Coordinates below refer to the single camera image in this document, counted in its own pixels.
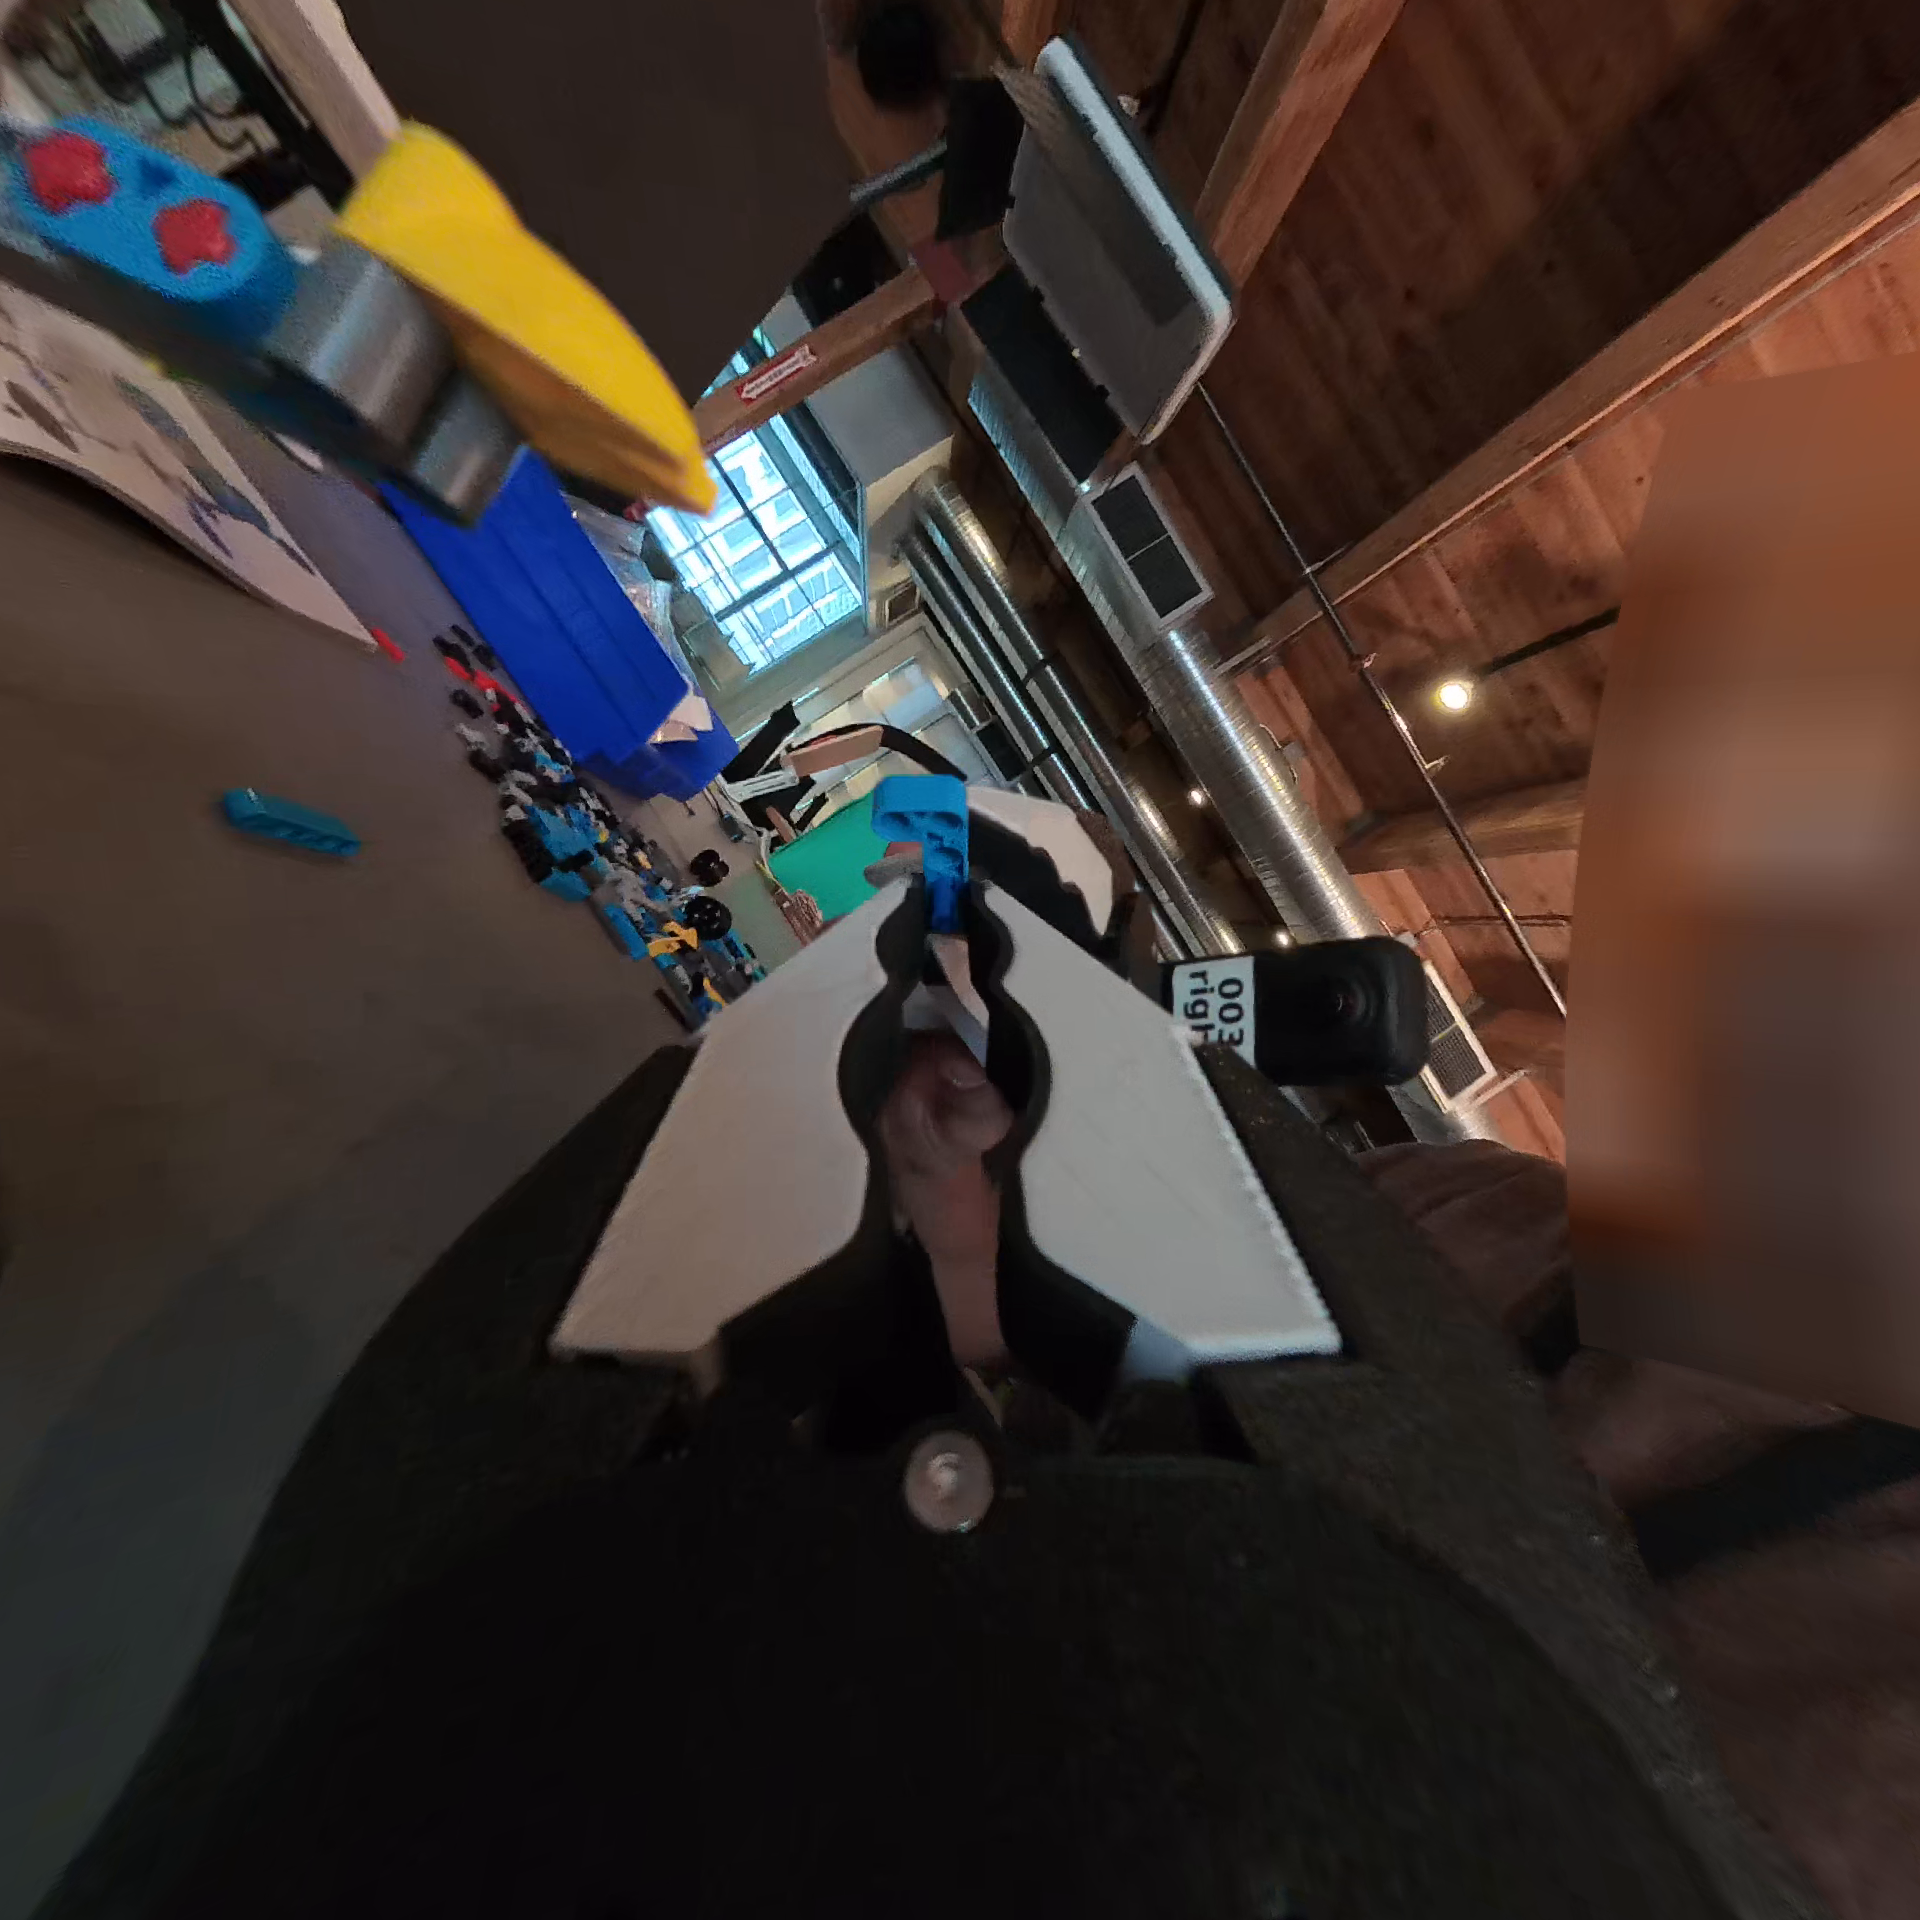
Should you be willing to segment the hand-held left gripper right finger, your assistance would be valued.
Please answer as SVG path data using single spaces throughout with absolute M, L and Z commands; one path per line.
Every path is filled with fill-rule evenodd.
M 996 1312 L 1073 1412 L 1218 1364 L 1342 1355 L 1342 1332 L 1196 1047 L 998 884 L 968 884 L 985 1066 L 1012 1116 Z

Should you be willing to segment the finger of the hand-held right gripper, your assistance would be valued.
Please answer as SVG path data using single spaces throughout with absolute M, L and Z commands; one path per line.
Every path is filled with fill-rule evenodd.
M 918 1032 L 944 1029 L 960 1043 L 990 1043 L 991 1012 L 970 978 L 968 939 L 930 933 L 918 976 Z
M 1105 969 L 1152 969 L 1153 917 L 1103 817 L 996 786 L 967 789 L 968 869 Z

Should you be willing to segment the small blue connector piece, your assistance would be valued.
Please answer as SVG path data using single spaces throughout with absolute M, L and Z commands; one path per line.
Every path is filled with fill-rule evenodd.
M 889 776 L 871 793 L 871 828 L 889 845 L 920 851 L 927 930 L 962 933 L 970 882 L 967 783 L 957 776 Z

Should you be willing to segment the blue beam with holes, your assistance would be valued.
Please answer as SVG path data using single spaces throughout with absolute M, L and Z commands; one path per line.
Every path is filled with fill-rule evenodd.
M 343 821 L 255 786 L 231 786 L 216 800 L 223 826 L 250 842 L 312 857 L 351 860 L 362 839 Z

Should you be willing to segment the grey desk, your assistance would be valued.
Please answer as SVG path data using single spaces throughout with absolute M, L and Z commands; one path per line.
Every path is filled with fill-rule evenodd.
M 5 1915 L 132 1779 L 373 1332 L 679 1036 L 500 837 L 394 517 L 196 402 L 404 660 L 5 463 Z M 231 786 L 362 851 L 247 839 Z

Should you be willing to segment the person's right hand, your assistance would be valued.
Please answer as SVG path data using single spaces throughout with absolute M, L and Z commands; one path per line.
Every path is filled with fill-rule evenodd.
M 1012 1128 L 1006 1100 L 948 1032 L 908 1039 L 879 1113 L 896 1223 L 922 1251 L 956 1357 L 1006 1357 L 998 1319 L 1001 1188 L 990 1157 Z

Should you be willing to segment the green board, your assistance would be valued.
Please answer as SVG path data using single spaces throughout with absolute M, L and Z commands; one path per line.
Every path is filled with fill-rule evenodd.
M 799 947 L 862 908 L 874 893 L 869 869 L 879 864 L 889 842 L 873 828 L 873 797 L 825 815 L 797 837 L 758 832 L 758 871 L 784 928 Z

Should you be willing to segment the white ceiling vent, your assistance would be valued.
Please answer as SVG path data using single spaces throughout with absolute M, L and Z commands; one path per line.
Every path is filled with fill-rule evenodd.
M 1158 639 L 1205 609 L 1212 584 L 1138 464 L 1085 487 L 1060 533 L 1062 561 L 1114 634 Z

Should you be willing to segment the pile of small building pieces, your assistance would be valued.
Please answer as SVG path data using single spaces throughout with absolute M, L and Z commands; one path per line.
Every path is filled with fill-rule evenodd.
M 677 861 L 622 818 L 464 625 L 432 645 L 449 674 L 465 763 L 492 786 L 496 826 L 526 877 L 584 906 L 622 959 L 650 968 L 655 996 L 687 1034 L 764 981 L 764 962 L 718 893 L 729 861 L 711 848 Z

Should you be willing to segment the grey ceiling panel unit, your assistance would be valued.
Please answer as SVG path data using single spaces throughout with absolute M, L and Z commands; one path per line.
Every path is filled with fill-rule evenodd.
M 1228 344 L 1234 282 L 1077 37 L 998 82 L 1022 117 L 1006 249 L 1120 428 L 1152 444 Z

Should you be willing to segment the blue toy robot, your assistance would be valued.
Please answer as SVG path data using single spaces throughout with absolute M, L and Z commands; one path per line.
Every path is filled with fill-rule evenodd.
M 526 450 L 608 512 L 716 500 L 645 340 L 421 124 L 301 259 L 240 188 L 121 128 L 7 117 L 5 280 L 445 521 L 477 524 Z

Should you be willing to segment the person's brown shirt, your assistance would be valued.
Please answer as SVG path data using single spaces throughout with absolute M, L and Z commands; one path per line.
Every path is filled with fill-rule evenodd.
M 1917 1915 L 1914 1431 L 1581 1347 L 1546 1160 L 1393 1143 L 1358 1167 L 1520 1347 L 1623 1511 L 1748 1815 L 1833 1915 Z

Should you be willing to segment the dark board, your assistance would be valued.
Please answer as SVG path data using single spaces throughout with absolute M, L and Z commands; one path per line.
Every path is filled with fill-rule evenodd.
M 397 115 L 460 144 L 685 400 L 849 215 L 812 3 L 343 3 Z

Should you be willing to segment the instruction booklet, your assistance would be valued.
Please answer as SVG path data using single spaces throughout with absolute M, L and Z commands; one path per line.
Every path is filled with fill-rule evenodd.
M 231 585 L 377 653 L 184 392 L 14 285 L 2 292 L 2 450 L 108 495 Z

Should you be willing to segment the silver air duct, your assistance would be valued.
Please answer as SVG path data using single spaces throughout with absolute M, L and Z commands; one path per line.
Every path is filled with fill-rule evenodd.
M 1201 953 L 1223 953 L 1225 920 L 1197 897 L 1156 805 L 1126 776 L 1072 692 L 1066 667 L 1014 602 L 1012 579 L 960 490 L 934 474 L 911 487 L 918 541 L 944 565 L 974 625 L 1110 815 L 1168 920 Z M 1181 757 L 1295 945 L 1364 939 L 1384 925 L 1336 861 L 1279 755 L 1223 680 L 1212 645 L 1168 632 L 1122 650 L 1168 746 Z

